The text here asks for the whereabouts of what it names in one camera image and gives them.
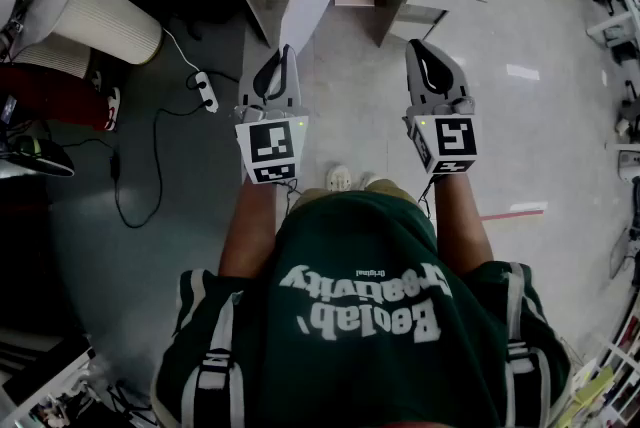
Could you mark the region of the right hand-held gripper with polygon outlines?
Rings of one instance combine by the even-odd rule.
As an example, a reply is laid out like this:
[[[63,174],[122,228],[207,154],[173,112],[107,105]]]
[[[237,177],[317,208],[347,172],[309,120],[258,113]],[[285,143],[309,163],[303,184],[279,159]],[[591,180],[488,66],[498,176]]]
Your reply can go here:
[[[428,96],[454,102],[469,93],[462,67],[437,46],[411,39],[405,52],[411,106],[404,120],[408,137],[428,175],[465,174],[477,161],[480,129],[470,98],[435,106],[430,113],[416,105]]]

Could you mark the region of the white cluttered low shelf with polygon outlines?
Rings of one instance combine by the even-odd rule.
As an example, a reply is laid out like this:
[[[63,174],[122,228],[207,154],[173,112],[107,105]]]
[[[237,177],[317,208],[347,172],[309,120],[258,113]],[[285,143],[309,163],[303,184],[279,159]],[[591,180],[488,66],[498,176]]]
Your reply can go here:
[[[106,382],[83,335],[0,333],[0,428],[159,428],[148,398]]]

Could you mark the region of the person's left forearm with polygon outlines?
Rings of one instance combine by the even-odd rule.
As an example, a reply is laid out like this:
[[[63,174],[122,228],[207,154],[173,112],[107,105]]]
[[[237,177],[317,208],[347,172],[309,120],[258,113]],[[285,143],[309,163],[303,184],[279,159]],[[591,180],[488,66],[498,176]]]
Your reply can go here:
[[[256,278],[276,241],[276,186],[254,184],[247,177],[240,189],[221,253],[218,275]]]

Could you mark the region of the white cluttered storage shelf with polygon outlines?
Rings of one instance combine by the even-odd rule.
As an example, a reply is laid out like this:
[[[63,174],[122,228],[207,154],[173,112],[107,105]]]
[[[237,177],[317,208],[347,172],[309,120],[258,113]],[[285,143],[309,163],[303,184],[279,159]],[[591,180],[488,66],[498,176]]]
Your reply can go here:
[[[553,428],[640,428],[640,290],[612,334],[593,332],[589,343],[594,355],[577,362]]]

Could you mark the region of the white power strip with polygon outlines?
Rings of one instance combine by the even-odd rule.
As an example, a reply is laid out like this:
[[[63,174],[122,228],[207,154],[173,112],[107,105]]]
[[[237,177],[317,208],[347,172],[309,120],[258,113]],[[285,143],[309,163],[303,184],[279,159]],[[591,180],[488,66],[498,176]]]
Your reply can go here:
[[[195,74],[195,83],[197,91],[204,103],[204,108],[210,113],[216,113],[219,109],[219,103],[213,91],[208,74],[204,71],[197,72]]]

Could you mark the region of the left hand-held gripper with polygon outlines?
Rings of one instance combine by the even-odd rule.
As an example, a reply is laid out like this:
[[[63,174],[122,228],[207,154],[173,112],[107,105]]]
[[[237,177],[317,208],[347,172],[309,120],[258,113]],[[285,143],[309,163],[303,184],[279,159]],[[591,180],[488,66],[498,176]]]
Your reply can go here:
[[[268,184],[296,178],[301,168],[309,116],[260,108],[301,106],[293,47],[286,44],[280,50],[261,44],[245,45],[239,105],[248,106],[240,110],[235,131],[250,180],[254,184]]]

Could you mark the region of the dark green printed t-shirt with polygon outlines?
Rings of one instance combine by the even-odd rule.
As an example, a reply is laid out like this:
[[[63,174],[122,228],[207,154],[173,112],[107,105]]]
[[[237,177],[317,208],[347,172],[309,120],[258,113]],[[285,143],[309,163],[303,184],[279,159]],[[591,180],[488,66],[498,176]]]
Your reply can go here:
[[[284,220],[255,278],[184,273],[151,386],[162,428],[543,428],[571,364],[530,269],[458,276],[409,201],[332,194]]]

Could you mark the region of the person's right forearm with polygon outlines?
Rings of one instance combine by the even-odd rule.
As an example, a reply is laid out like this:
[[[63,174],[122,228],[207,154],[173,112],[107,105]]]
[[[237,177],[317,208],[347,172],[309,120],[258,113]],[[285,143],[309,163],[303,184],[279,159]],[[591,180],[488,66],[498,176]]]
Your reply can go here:
[[[466,174],[446,175],[435,184],[439,259],[464,276],[494,260]]]

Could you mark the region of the khaki shorts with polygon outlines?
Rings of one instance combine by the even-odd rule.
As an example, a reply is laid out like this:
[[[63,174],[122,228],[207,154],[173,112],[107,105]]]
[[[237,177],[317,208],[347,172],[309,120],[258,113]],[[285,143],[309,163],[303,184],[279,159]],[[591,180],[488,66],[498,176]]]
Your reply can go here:
[[[389,179],[376,179],[368,184],[361,193],[376,193],[387,195],[394,198],[406,200],[414,205],[418,205],[417,201],[409,195],[405,190],[399,188],[393,181]],[[301,196],[296,200],[291,210],[302,207],[315,200],[334,195],[334,191],[330,191],[324,188],[310,188],[304,191]]]

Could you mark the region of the white ribbed pedestal stand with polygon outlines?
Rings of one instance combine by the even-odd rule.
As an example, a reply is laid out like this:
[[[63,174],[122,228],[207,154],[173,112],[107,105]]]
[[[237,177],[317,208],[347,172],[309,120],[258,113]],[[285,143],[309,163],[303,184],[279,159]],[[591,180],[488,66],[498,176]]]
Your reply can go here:
[[[129,0],[29,0],[9,54],[16,57],[52,34],[141,65],[159,50],[163,28]]]

